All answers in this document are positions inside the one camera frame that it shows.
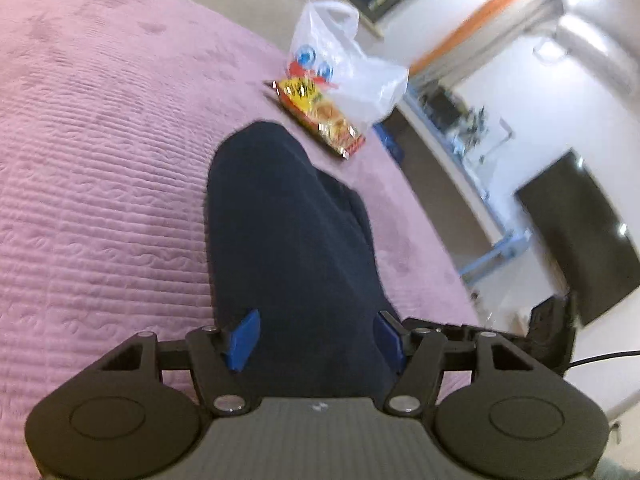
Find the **circular cover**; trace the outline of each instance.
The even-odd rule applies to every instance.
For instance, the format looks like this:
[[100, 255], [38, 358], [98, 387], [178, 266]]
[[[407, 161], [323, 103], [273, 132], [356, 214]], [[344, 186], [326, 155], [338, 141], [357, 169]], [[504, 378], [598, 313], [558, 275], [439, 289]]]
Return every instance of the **circular cover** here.
[[434, 430], [447, 452], [479, 473], [556, 480], [593, 466], [609, 427], [602, 410], [563, 380], [503, 371], [444, 399]]
[[126, 480], [176, 462], [198, 437], [195, 405], [182, 393], [131, 372], [77, 378], [31, 412], [25, 437], [54, 476]]

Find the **air conditioner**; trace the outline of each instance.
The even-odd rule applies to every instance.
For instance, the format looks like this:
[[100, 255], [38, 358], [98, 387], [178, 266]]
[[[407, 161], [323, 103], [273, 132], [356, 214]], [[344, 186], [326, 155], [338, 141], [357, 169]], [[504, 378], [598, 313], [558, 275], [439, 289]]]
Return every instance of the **air conditioner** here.
[[639, 96], [638, 62], [598, 27], [566, 14], [558, 22], [554, 39], [620, 97], [629, 100]]

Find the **bed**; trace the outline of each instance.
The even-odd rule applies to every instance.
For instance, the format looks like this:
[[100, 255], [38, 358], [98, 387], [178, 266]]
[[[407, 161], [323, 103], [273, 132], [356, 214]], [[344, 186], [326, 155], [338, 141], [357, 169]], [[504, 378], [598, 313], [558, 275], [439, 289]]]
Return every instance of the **bed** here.
[[[476, 321], [378, 139], [342, 162], [264, 96], [284, 54], [260, 37], [189, 0], [0, 0], [0, 30], [3, 479], [38, 477], [23, 427], [39, 399], [135, 332], [212, 322], [207, 168], [253, 120], [283, 123], [361, 194], [401, 315]], [[171, 380], [188, 390], [188, 376]]]

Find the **quilted fabric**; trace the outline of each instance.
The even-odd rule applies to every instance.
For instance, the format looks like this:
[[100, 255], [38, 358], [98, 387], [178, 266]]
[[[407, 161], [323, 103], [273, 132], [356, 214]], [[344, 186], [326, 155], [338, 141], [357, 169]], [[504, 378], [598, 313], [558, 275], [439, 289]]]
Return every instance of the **quilted fabric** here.
[[39, 399], [137, 331], [212, 321], [207, 168], [258, 118], [362, 195], [401, 314], [475, 321], [376, 137], [347, 162], [319, 149], [265, 96], [284, 56], [261, 38], [189, 0], [0, 0], [0, 30], [3, 479], [38, 476], [23, 427]]

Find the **black trousers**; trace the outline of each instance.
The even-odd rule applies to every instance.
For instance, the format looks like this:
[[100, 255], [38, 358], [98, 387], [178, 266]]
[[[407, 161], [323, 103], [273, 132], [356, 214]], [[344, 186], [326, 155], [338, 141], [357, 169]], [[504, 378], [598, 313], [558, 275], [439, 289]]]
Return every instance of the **black trousers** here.
[[259, 396], [380, 400], [394, 375], [372, 324], [379, 310], [395, 311], [359, 195], [265, 122], [221, 145], [207, 195], [218, 322], [254, 308], [262, 320], [241, 381]]

